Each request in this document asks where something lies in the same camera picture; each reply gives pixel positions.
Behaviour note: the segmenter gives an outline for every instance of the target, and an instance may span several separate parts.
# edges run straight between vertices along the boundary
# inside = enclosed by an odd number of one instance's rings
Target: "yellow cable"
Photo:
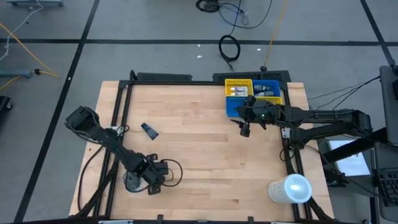
[[[280,14],[279,14],[278,23],[276,24],[276,27],[275,27],[275,29],[274,29],[274,31],[273,31],[273,33],[272,33],[272,36],[271,36],[271,41],[269,42],[269,45],[268,45],[267,58],[266,58],[266,61],[264,62],[264,66],[267,65],[268,58],[269,58],[269,54],[271,53],[272,41],[274,41],[274,37],[275,37],[275,36],[277,35],[277,33],[278,33],[279,25],[280,25],[280,23],[282,22],[282,20],[284,19],[285,10],[286,10],[286,6],[287,6],[287,2],[288,2],[288,1],[289,1],[289,0],[285,0],[285,1],[284,1],[284,6],[282,7],[282,11],[281,11]]]
[[[56,74],[52,74],[51,72],[40,71],[40,73],[47,74],[47,75],[52,75],[54,77],[59,78]]]
[[[5,87],[7,87],[8,85],[10,85],[10,83],[12,83],[13,81],[17,80],[20,76],[17,76],[15,78],[10,79],[6,84],[4,84],[2,87],[0,87],[0,90],[4,89]]]
[[[56,72],[51,70],[51,68],[46,66],[40,59],[38,59],[9,29],[7,29],[6,26],[0,23],[0,27],[2,27],[9,35],[11,35],[11,37],[14,38],[30,54],[30,56],[32,56],[41,65],[43,65],[47,70],[49,70],[52,73],[51,75],[54,75],[55,77],[59,78]]]

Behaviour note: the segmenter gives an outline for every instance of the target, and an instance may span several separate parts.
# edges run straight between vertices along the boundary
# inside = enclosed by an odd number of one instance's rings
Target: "white cable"
[[[39,12],[40,10],[44,9],[44,7],[39,3],[39,0],[36,0],[36,2],[37,2],[37,4],[40,6],[40,9],[36,9],[36,10],[34,10],[33,12],[31,12],[31,13],[25,18],[25,20],[24,20],[16,29],[14,29],[14,31],[11,32],[12,34],[14,34],[19,28],[21,28],[21,26],[25,24],[26,20],[28,20],[29,17],[30,17],[31,15],[33,15],[35,12]],[[6,45],[6,53],[4,53],[4,55],[0,58],[0,62],[1,62],[1,60],[2,60],[3,58],[5,58],[5,57],[8,55],[8,48],[9,48],[10,37],[11,37],[11,35],[8,35],[8,37],[7,37],[7,45]]]

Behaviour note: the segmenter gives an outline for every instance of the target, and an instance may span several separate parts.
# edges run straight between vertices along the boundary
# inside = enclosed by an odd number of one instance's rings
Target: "yellow bin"
[[[234,78],[227,78],[225,79],[225,96],[231,96],[232,87],[237,86],[246,86],[248,88],[248,95],[253,95],[253,84],[251,79],[234,79]]]

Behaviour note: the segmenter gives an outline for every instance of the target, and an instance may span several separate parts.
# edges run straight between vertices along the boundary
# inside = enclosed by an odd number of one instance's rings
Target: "gray floor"
[[[16,35],[25,39],[79,39],[94,0],[65,0],[65,7],[47,6],[33,15]],[[243,1],[251,24],[264,14],[268,1]],[[398,41],[394,11],[398,2],[369,1],[369,7],[386,41]],[[274,0],[269,17],[257,29],[236,29],[244,40],[269,40],[283,1]],[[28,14],[26,7],[0,2],[0,22],[13,29]],[[218,14],[206,14],[194,0],[101,0],[89,39],[218,40],[229,33]],[[0,30],[0,39],[6,33]],[[357,0],[290,1],[277,40],[377,41]],[[60,79],[41,75],[19,79],[0,92],[10,96],[14,109],[0,126],[0,223],[12,222],[43,144],[77,44],[27,44]],[[233,45],[223,47],[233,52]],[[389,47],[398,59],[398,47]],[[267,45],[242,45],[233,63],[237,72],[256,71],[264,63]],[[275,45],[269,70],[289,70],[294,82],[304,82],[308,97],[367,81],[378,76],[386,58],[380,47]],[[11,44],[0,69],[42,68],[22,47]],[[128,77],[129,71],[188,73],[195,80],[229,72],[217,45],[86,44],[73,77],[58,125],[30,201],[25,221],[66,217],[75,190],[85,142],[64,128],[65,118],[80,105],[95,107],[101,82]],[[7,82],[0,78],[0,84]],[[375,129],[384,126],[379,82],[365,86],[339,108],[356,108],[370,114]],[[316,108],[333,97],[310,101]],[[336,218],[360,222],[370,217],[368,199],[341,189],[330,189]]]

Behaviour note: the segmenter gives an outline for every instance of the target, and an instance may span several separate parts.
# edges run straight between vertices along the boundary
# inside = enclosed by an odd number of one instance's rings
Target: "plastic bin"
[[[257,100],[267,100],[273,104],[282,104],[282,98],[280,97],[279,82],[276,80],[253,80],[253,91],[254,85],[267,85],[271,86],[274,91],[274,96],[256,96]]]
[[[231,118],[239,117],[239,113],[235,110],[235,108],[242,106],[246,97],[238,97],[238,96],[227,96],[225,105],[226,105],[226,115]]]
[[[227,78],[225,80],[225,96],[231,96],[232,92],[231,88],[236,86],[246,86],[248,88],[248,95],[253,95],[253,84],[251,79],[231,79]],[[232,96],[232,97],[240,97],[245,98],[247,96]]]

